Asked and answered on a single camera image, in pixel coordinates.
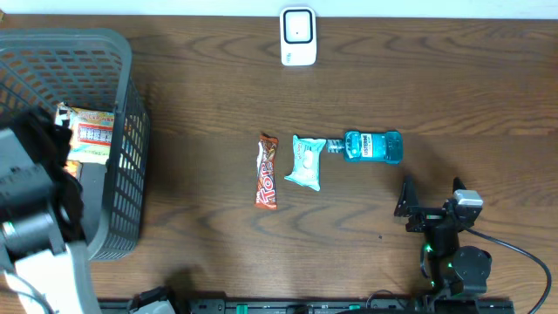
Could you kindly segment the brown chocolate bar wrapper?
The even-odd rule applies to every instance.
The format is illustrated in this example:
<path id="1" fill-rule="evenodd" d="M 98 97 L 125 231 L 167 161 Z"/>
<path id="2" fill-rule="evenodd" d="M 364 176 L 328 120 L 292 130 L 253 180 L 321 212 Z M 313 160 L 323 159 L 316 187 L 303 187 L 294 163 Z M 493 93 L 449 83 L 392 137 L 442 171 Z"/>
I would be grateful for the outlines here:
<path id="1" fill-rule="evenodd" d="M 276 210 L 275 157 L 278 139 L 261 134 L 258 141 L 255 206 Z"/>

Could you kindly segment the teal mouthwash bottle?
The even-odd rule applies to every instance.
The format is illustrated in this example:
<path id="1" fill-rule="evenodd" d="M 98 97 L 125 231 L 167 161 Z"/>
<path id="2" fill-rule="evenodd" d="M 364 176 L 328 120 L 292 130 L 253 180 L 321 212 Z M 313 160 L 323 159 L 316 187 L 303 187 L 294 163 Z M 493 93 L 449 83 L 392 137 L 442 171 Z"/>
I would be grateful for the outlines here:
<path id="1" fill-rule="evenodd" d="M 383 162 L 397 165 L 404 157 L 403 139 L 398 131 L 348 131 L 342 139 L 326 140 L 326 149 L 328 153 L 341 154 L 348 162 Z"/>

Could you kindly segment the light teal wet wipes pack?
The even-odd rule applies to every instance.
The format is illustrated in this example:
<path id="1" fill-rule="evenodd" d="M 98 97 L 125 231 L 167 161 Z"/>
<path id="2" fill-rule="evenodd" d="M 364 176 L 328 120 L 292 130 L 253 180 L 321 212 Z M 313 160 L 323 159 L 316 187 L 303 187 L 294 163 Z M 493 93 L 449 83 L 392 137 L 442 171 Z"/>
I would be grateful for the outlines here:
<path id="1" fill-rule="evenodd" d="M 293 136 L 293 169 L 285 176 L 302 187 L 320 191 L 320 155 L 326 144 L 326 139 L 300 138 Z"/>

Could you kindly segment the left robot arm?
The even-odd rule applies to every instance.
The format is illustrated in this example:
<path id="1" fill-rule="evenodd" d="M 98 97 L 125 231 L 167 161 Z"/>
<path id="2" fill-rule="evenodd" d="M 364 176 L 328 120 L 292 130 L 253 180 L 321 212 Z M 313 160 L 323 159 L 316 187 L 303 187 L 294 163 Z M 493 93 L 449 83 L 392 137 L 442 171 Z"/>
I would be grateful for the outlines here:
<path id="1" fill-rule="evenodd" d="M 3 292 L 28 313 L 98 313 L 81 225 L 82 187 L 65 170 L 71 130 L 42 108 L 1 129 Z"/>

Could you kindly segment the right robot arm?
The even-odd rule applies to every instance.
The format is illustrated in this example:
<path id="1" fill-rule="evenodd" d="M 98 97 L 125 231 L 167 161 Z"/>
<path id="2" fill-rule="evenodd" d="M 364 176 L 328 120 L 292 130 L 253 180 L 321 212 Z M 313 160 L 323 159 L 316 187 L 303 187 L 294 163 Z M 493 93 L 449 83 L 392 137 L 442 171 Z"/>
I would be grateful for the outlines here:
<path id="1" fill-rule="evenodd" d="M 482 209 L 479 193 L 458 177 L 453 179 L 453 195 L 437 208 L 420 205 L 412 178 L 404 178 L 394 215 L 408 220 L 408 232 L 425 236 L 421 271 L 439 298 L 477 297 L 487 291 L 491 255 L 459 243 L 459 233 L 474 225 Z"/>

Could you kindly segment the small orange snack packet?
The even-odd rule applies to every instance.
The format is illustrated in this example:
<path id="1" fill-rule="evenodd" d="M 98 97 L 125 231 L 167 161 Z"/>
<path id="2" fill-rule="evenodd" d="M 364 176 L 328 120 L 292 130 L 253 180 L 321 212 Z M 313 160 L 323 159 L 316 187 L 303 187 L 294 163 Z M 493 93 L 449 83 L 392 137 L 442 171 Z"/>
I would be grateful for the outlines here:
<path id="1" fill-rule="evenodd" d="M 65 163 L 65 171 L 77 180 L 81 177 L 83 164 L 77 160 L 68 160 Z"/>

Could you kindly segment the yellow snack bag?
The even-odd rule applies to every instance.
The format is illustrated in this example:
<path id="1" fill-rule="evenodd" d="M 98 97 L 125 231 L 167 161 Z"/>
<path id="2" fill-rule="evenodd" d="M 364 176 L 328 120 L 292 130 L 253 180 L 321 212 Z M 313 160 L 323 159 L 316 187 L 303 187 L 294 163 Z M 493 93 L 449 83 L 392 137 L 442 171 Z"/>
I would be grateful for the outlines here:
<path id="1" fill-rule="evenodd" d="M 71 130 L 68 160 L 104 165 L 110 155 L 114 114 L 58 103 L 55 124 Z"/>

